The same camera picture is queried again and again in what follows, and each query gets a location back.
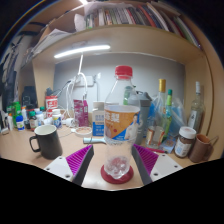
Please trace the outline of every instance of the water bottle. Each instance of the water bottle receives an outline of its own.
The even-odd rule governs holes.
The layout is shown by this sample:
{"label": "water bottle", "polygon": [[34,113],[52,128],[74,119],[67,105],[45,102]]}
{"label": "water bottle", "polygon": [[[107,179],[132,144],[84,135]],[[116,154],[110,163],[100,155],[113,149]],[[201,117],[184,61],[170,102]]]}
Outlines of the water bottle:
{"label": "water bottle", "polygon": [[[114,179],[119,179],[130,168],[132,146],[139,127],[140,101],[131,83],[131,67],[117,66],[115,78],[104,107],[104,139],[107,145],[104,171]],[[127,97],[132,97],[132,105],[127,104]]]}

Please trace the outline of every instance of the pink stand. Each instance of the pink stand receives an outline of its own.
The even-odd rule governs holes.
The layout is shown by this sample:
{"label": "pink stand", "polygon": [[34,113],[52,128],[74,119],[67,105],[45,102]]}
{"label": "pink stand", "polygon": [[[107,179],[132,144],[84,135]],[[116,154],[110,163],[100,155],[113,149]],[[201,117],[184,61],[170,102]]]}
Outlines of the pink stand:
{"label": "pink stand", "polygon": [[104,170],[104,165],[101,167],[101,176],[103,179],[111,184],[123,184],[128,182],[134,175],[134,171],[130,166],[129,171],[119,179],[114,179],[111,175],[108,175]]}

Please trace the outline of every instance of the book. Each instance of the book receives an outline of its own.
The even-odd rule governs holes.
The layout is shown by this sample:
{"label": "book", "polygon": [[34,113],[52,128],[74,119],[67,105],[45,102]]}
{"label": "book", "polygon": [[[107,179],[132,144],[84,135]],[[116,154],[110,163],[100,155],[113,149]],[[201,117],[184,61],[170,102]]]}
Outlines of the book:
{"label": "book", "polygon": [[121,18],[121,23],[122,24],[129,24],[128,19],[124,13],[124,10],[122,8],[117,8],[118,14]]}
{"label": "book", "polygon": [[132,17],[135,20],[135,24],[142,25],[142,22],[139,20],[137,14],[136,14],[135,8],[128,7],[128,9],[129,9],[130,13],[132,14]]}
{"label": "book", "polygon": [[129,23],[129,24],[133,24],[133,23],[132,23],[132,20],[131,20],[131,17],[130,17],[130,15],[129,15],[128,11],[126,10],[126,8],[123,8],[123,10],[124,10],[124,13],[125,13],[125,15],[126,15],[126,17],[127,17],[127,19],[128,19],[128,23]]}
{"label": "book", "polygon": [[105,20],[104,20],[103,9],[102,8],[98,9],[98,13],[99,13],[99,26],[104,26],[105,25]]}
{"label": "book", "polygon": [[177,20],[177,17],[173,17],[173,20],[175,21],[175,23],[178,25],[178,27],[180,28],[180,30],[182,31],[182,33],[184,34],[185,39],[187,39],[190,43],[194,44],[192,37],[189,35],[189,33],[187,32],[187,30],[185,29],[185,27],[183,26],[182,23],[180,23],[179,20]]}
{"label": "book", "polygon": [[179,22],[179,24],[182,25],[182,27],[186,30],[186,32],[188,33],[188,35],[190,36],[193,44],[200,48],[200,44],[198,43],[197,39],[194,37],[193,33],[191,32],[191,30],[187,27],[187,25],[179,18],[179,17],[176,17],[177,21]]}
{"label": "book", "polygon": [[141,18],[143,19],[144,23],[146,26],[151,26],[150,22],[148,21],[148,19],[146,18],[145,14],[142,12],[141,9],[136,8],[136,12],[139,13],[139,15],[141,16]]}
{"label": "book", "polygon": [[139,8],[144,13],[144,15],[146,16],[147,20],[149,21],[152,27],[157,27],[156,24],[153,22],[152,18],[149,16],[149,14],[144,10],[144,8],[141,5],[138,5],[137,8]]}
{"label": "book", "polygon": [[169,28],[163,19],[163,17],[160,15],[160,13],[149,3],[146,3],[147,7],[151,10],[151,12],[157,17],[157,20],[159,21],[160,25],[164,28],[164,30],[169,31]]}
{"label": "book", "polygon": [[183,32],[181,31],[181,29],[179,28],[179,26],[175,23],[175,21],[173,19],[171,19],[171,22],[173,23],[173,25],[178,29],[180,35],[185,38]]}
{"label": "book", "polygon": [[161,3],[161,2],[155,2],[155,1],[151,1],[151,4],[157,9],[157,10],[163,10],[164,12],[166,12],[166,14],[171,17],[171,16],[180,16],[181,14],[174,8],[172,8],[171,6],[168,6],[165,3]]}
{"label": "book", "polygon": [[114,10],[112,8],[110,8],[109,12],[110,12],[110,16],[111,16],[111,19],[112,19],[112,23],[117,24],[117,19],[115,17]]}
{"label": "book", "polygon": [[140,13],[137,9],[135,9],[135,13],[136,13],[139,21],[141,22],[141,24],[146,26],[146,23],[145,23],[144,19],[142,18],[142,16],[140,15]]}
{"label": "book", "polygon": [[160,25],[160,23],[157,21],[157,18],[152,14],[152,12],[150,11],[150,9],[145,6],[142,5],[142,8],[149,14],[149,16],[152,18],[153,22],[155,23],[157,28],[163,29],[163,27]]}
{"label": "book", "polygon": [[178,36],[181,36],[179,30],[173,24],[173,22],[171,21],[171,19],[166,15],[166,13],[164,13],[163,11],[159,11],[159,12],[163,16],[163,18],[165,19],[165,21],[167,22],[167,25],[169,26],[169,31],[175,33]]}
{"label": "book", "polygon": [[117,24],[121,24],[121,19],[120,19],[117,8],[113,8],[113,10],[114,10],[114,14],[115,14],[115,17],[116,17],[116,20],[117,20]]}
{"label": "book", "polygon": [[99,26],[99,12],[98,12],[98,9],[94,9],[94,11],[93,11],[93,20],[94,20],[94,27]]}
{"label": "book", "polygon": [[112,19],[111,19],[109,10],[104,9],[104,12],[105,12],[105,16],[106,16],[107,25],[112,25],[113,23],[112,23]]}
{"label": "book", "polygon": [[130,10],[129,10],[128,8],[126,8],[126,10],[127,10],[128,14],[129,14],[129,16],[130,16],[130,18],[131,18],[131,22],[132,22],[132,24],[136,24],[136,22],[135,22],[135,20],[134,20],[134,17],[133,17],[133,15],[131,14]]}

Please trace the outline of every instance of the coffee mug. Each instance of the coffee mug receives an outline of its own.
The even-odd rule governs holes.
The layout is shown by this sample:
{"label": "coffee mug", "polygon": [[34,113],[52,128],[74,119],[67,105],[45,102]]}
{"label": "coffee mug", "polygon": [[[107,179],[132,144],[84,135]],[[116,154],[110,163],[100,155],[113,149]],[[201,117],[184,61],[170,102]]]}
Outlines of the coffee mug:
{"label": "coffee mug", "polygon": [[201,161],[208,161],[212,151],[213,145],[211,140],[203,134],[197,134],[194,146],[188,154],[188,158],[194,162],[199,163]]}
{"label": "coffee mug", "polygon": [[[35,128],[35,136],[30,137],[30,146],[34,152],[41,152],[45,159],[56,159],[62,155],[62,147],[54,125],[43,125]],[[39,149],[33,149],[31,141],[37,140]]]}

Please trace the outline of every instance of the shelf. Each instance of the shelf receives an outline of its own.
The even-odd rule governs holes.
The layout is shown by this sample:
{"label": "shelf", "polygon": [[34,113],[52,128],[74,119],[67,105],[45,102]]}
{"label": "shelf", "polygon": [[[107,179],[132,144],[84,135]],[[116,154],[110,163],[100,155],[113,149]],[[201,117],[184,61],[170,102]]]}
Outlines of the shelf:
{"label": "shelf", "polygon": [[109,44],[112,53],[150,54],[174,60],[184,65],[205,56],[199,48],[171,32],[149,26],[122,24],[101,26],[74,33],[55,42],[36,57],[54,64],[79,57],[80,55],[73,55],[62,59],[54,59],[55,54],[71,50],[73,44],[82,41],[86,41],[88,45]]}

